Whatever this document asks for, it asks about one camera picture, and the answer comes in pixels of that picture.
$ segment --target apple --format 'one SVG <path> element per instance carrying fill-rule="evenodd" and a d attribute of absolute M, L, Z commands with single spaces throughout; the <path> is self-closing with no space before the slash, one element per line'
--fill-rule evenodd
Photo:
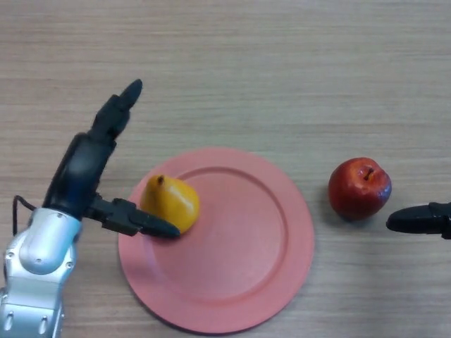
<path fill-rule="evenodd" d="M 350 221 L 376 214 L 387 203 L 391 192 L 390 176 L 367 157 L 341 163 L 330 175 L 328 184 L 330 206 Z"/>

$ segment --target table surface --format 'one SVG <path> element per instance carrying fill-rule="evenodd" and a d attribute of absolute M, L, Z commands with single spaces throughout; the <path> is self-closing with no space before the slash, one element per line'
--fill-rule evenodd
<path fill-rule="evenodd" d="M 216 145 L 273 161 L 309 204 L 307 283 L 242 337 L 449 337 L 451 244 L 384 224 L 399 208 L 450 198 L 451 3 L 188 2 L 0 1 L 0 247 L 13 195 L 41 203 L 73 135 L 139 77 L 105 198 L 129 196 L 171 156 Z M 348 225 L 325 191 L 355 156 L 377 160 L 393 193 L 373 219 Z M 22 227 L 28 215 L 20 210 Z M 116 234 L 86 222 L 79 249 L 65 338 L 189 337 L 134 299 Z"/>

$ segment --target pink plate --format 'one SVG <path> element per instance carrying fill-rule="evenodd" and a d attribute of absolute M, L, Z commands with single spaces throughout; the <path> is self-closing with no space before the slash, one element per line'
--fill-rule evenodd
<path fill-rule="evenodd" d="M 236 149 L 190 151 L 153 169 L 147 180 L 178 177 L 200 198 L 200 216 L 175 241 L 119 236 L 121 265 L 137 298 L 184 330 L 225 334 L 254 327 L 282 310 L 307 278 L 314 229 L 290 178 Z"/>

